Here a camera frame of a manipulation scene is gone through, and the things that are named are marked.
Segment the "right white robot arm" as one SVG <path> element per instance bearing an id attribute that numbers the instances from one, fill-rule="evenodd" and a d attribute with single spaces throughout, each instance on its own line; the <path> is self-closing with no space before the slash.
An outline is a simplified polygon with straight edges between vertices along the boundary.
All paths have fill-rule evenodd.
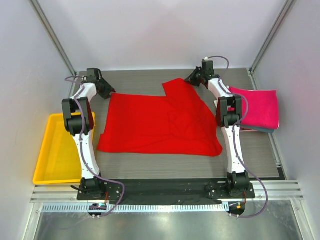
<path id="1" fill-rule="evenodd" d="M 204 85 L 217 100 L 216 122 L 220 127 L 227 154 L 226 194 L 231 198 L 245 198 L 250 190 L 250 178 L 244 167 L 240 140 L 240 124 L 247 114 L 242 113 L 242 95 L 231 93 L 222 77 L 215 74 L 214 57 L 205 57 L 201 66 L 184 81 L 193 86 Z"/>

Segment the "red t shirt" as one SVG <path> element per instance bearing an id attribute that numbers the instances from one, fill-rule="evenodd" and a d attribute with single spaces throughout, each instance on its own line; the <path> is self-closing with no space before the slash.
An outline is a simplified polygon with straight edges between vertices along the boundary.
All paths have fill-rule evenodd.
<path id="1" fill-rule="evenodd" d="M 162 87 L 164 96 L 114 93 L 97 150 L 219 156 L 216 118 L 193 86 L 177 78 Z"/>

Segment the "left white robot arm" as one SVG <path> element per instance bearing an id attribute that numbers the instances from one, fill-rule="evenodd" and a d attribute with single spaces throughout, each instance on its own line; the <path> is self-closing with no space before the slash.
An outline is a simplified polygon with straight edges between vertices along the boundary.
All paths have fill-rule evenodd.
<path id="1" fill-rule="evenodd" d="M 75 142 L 81 164 L 80 185 L 72 188 L 78 191 L 78 200 L 101 200 L 107 190 L 93 147 L 95 120 L 90 102 L 97 95 L 104 100 L 110 98 L 115 89 L 103 78 L 98 68 L 88 68 L 81 82 L 76 78 L 70 76 L 65 79 L 78 84 L 79 89 L 72 97 L 62 100 L 64 127 Z"/>

